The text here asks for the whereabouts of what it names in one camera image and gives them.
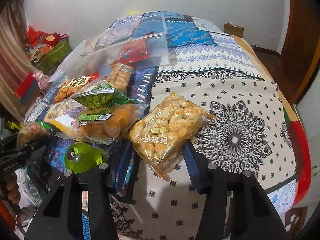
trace curtain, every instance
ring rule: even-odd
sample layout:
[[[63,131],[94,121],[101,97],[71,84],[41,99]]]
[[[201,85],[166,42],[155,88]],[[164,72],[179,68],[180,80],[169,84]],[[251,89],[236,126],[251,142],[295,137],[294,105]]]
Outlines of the curtain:
[[[28,106],[14,92],[35,71],[25,53],[26,42],[23,0],[9,0],[0,14],[0,101],[19,121],[24,120]]]

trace green box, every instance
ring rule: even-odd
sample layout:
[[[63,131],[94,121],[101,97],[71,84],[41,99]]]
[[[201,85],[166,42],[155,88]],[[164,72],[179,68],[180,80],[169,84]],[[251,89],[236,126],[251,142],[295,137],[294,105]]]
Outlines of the green box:
[[[53,47],[46,55],[40,58],[36,68],[41,70],[44,74],[51,76],[61,64],[61,62],[72,51],[67,39],[63,39],[56,46]]]

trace pink piggy figurine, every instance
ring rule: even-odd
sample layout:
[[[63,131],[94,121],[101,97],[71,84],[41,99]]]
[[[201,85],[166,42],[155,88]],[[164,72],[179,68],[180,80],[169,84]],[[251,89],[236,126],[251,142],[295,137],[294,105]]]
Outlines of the pink piggy figurine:
[[[41,70],[37,70],[32,76],[38,81],[38,85],[42,91],[48,88],[49,77]]]

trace metal bolt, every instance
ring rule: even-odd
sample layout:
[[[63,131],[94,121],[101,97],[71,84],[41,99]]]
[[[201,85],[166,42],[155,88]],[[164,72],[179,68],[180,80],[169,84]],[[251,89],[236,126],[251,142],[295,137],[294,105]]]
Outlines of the metal bolt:
[[[209,163],[209,164],[208,164],[208,168],[209,168],[210,170],[215,170],[215,169],[217,168],[217,165],[216,165],[215,163]]]
[[[106,168],[108,168],[108,164],[106,164],[106,163],[100,163],[99,164],[99,169],[104,170]]]
[[[251,171],[244,170],[243,171],[243,175],[246,176],[246,177],[250,177],[252,175],[252,173],[251,173]]]
[[[72,171],[71,171],[71,170],[67,170],[67,171],[65,171],[65,172],[63,173],[63,175],[64,175],[65,177],[69,177],[69,176],[71,176],[71,174],[72,174]]]

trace bedspread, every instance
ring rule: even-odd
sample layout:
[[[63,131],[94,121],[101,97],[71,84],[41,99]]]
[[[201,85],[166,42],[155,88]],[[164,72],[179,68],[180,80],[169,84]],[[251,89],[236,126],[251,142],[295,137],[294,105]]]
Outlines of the bedspread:
[[[250,170],[278,213],[285,213],[295,198],[296,163],[278,85],[265,81],[235,39],[209,21],[152,12],[122,18],[112,26],[159,13],[168,29],[170,64],[136,70],[128,96],[152,109],[175,92],[216,114],[216,122],[193,138],[196,150],[226,171]],[[44,118],[62,79],[44,99],[49,106],[35,105],[30,120],[39,112],[37,118]],[[64,152],[65,148],[56,151],[51,162],[61,170]],[[169,176],[170,181],[164,181],[140,163],[135,204],[112,203],[119,234],[132,239],[195,239],[205,196],[193,189],[184,160]],[[90,238],[88,229],[84,217],[85,239]]]

